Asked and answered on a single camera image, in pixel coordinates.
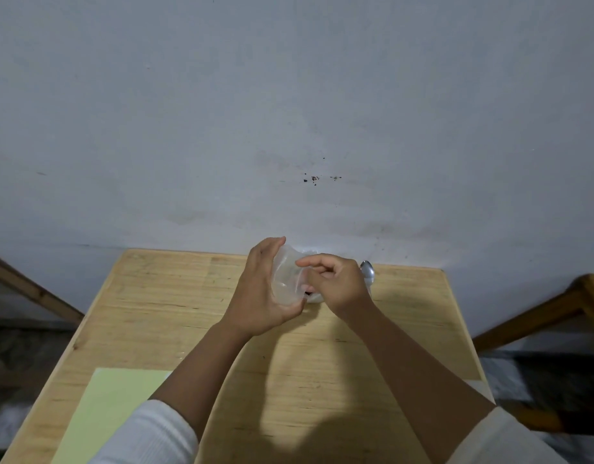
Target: person's left hand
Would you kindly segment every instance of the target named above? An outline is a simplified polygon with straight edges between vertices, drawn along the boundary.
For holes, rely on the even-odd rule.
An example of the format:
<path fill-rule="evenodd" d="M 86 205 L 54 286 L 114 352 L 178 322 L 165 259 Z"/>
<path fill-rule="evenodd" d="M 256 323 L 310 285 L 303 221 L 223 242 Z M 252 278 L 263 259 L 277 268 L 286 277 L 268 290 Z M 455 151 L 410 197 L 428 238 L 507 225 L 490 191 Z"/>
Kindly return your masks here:
<path fill-rule="evenodd" d="M 254 336 L 301 314 L 305 299 L 292 306 L 281 306 L 271 292 L 273 258 L 285 242 L 285 237 L 268 237 L 252 248 L 221 322 L 243 335 Z"/>

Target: person's left arm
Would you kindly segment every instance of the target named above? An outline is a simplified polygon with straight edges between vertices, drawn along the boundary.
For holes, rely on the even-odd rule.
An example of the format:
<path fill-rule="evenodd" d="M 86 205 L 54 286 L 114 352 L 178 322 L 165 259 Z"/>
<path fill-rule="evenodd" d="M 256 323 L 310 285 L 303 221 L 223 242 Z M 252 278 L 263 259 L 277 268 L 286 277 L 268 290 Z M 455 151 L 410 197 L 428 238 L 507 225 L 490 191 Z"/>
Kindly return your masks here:
<path fill-rule="evenodd" d="M 230 367 L 255 335 L 301 314 L 273 300 L 273 258 L 284 237 L 270 237 L 250 251 L 223 318 L 213 325 L 153 393 L 93 458 L 93 464 L 190 463 Z"/>

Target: white sleeve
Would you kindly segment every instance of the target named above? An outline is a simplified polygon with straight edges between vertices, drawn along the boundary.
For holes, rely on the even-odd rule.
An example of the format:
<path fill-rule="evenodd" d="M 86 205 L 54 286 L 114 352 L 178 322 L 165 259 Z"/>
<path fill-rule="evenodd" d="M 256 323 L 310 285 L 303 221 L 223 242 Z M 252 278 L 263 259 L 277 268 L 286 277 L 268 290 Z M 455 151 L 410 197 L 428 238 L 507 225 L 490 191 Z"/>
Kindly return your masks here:
<path fill-rule="evenodd" d="M 89 464 L 192 464 L 198 439 L 192 427 L 158 400 L 140 405 Z"/>
<path fill-rule="evenodd" d="M 565 464 L 548 444 L 501 407 L 467 435 L 447 464 Z"/>

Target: hand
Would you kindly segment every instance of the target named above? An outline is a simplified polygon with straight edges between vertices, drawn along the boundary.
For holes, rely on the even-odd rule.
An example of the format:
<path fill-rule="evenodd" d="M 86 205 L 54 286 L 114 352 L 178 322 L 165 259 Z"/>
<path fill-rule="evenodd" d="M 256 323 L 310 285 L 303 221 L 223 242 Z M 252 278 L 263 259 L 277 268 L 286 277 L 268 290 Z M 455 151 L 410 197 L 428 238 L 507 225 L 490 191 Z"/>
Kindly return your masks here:
<path fill-rule="evenodd" d="M 311 285 L 306 290 L 320 293 L 329 309 L 338 317 L 342 318 L 349 308 L 372 305 L 364 276 L 353 259 L 316 254 L 303 257 L 295 264 L 312 267 L 306 273 Z"/>
<path fill-rule="evenodd" d="M 252 337 L 301 314 L 305 299 L 292 306 L 280 306 L 271 292 L 273 258 L 285 242 L 285 237 L 268 237 L 252 248 L 221 322 Z"/>

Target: forearm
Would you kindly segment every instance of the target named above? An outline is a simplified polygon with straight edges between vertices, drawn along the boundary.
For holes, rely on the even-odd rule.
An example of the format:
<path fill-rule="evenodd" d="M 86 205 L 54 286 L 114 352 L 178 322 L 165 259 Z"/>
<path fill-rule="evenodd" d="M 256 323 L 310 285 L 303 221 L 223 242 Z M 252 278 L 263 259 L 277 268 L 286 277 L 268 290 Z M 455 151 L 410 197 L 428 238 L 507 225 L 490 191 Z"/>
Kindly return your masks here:
<path fill-rule="evenodd" d="M 444 463 L 494 408 L 368 303 L 342 316 L 368 347 L 433 464 Z"/>
<path fill-rule="evenodd" d="M 222 383 L 248 340 L 223 321 L 213 325 L 150 399 L 176 410 L 200 441 Z"/>

